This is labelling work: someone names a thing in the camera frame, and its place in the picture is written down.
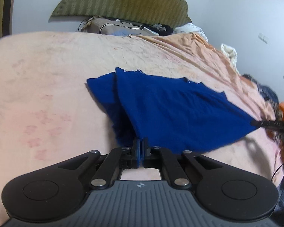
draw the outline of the cable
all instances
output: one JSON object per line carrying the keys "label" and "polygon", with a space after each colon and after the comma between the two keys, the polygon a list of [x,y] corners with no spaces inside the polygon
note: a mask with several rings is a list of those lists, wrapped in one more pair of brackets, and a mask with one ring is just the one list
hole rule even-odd
{"label": "cable", "polygon": [[81,25],[84,26],[84,25],[86,25],[86,23],[88,23],[89,19],[90,19],[90,18],[87,18],[87,19],[84,19],[84,20],[81,21],[80,25],[78,26],[78,31],[80,31],[80,26],[81,26]]}
{"label": "cable", "polygon": [[279,166],[279,168],[273,173],[273,176],[271,177],[271,181],[273,180],[273,177],[276,175],[276,173],[278,172],[278,170],[279,170],[282,166],[284,166],[284,163],[281,164],[281,165]]}

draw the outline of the folded blue fabric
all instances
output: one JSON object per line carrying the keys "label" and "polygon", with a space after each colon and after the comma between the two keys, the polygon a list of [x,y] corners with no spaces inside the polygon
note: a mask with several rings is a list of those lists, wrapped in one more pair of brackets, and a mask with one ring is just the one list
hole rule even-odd
{"label": "folded blue fabric", "polygon": [[117,141],[135,136],[174,153],[207,152],[239,140],[256,128],[246,112],[202,83],[126,72],[116,68],[87,84],[113,122]]}

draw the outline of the pink bedsheet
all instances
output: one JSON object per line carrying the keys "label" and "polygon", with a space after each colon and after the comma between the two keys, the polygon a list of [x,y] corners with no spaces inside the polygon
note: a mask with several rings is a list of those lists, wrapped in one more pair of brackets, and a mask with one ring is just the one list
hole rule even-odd
{"label": "pink bedsheet", "polygon": [[[116,146],[111,122],[85,82],[114,71],[187,77],[224,91],[256,119],[274,119],[256,87],[198,34],[116,37],[91,33],[38,32],[0,40],[0,224],[8,219],[1,191],[12,178],[92,149]],[[270,178],[279,148],[264,129],[207,156]],[[154,170],[126,170],[123,179],[157,179]],[[274,178],[278,185],[280,170]]]}

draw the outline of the stain on bedsheet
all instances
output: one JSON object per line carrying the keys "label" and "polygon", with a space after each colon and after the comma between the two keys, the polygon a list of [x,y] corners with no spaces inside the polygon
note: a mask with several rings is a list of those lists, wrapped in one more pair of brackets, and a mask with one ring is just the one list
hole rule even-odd
{"label": "stain on bedsheet", "polygon": [[40,110],[36,113],[34,113],[36,118],[40,121],[41,124],[47,124],[53,121],[53,119],[50,119],[48,117],[48,112],[44,110]]}
{"label": "stain on bedsheet", "polygon": [[35,154],[35,159],[37,160],[46,160],[46,149],[37,150]]}
{"label": "stain on bedsheet", "polygon": [[47,132],[50,136],[60,135],[62,132],[62,127],[55,127],[53,129],[49,129]]}
{"label": "stain on bedsheet", "polygon": [[40,139],[40,138],[29,139],[29,140],[27,141],[27,143],[28,143],[28,146],[29,146],[30,148],[39,147],[40,144],[41,144],[41,139]]}
{"label": "stain on bedsheet", "polygon": [[26,126],[26,127],[25,127],[25,130],[24,130],[24,133],[30,135],[30,134],[34,133],[37,128],[38,128],[38,127],[35,126],[35,125]]}

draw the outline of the white wall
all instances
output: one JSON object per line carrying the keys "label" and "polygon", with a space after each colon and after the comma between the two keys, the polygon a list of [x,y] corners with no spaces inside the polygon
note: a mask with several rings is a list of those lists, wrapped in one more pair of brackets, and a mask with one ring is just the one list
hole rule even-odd
{"label": "white wall", "polygon": [[[216,48],[238,53],[237,68],[270,86],[284,101],[284,0],[186,0],[188,15]],[[269,38],[268,44],[258,35]]]}
{"label": "white wall", "polygon": [[84,17],[51,18],[61,0],[14,0],[12,34],[33,31],[76,31]]}

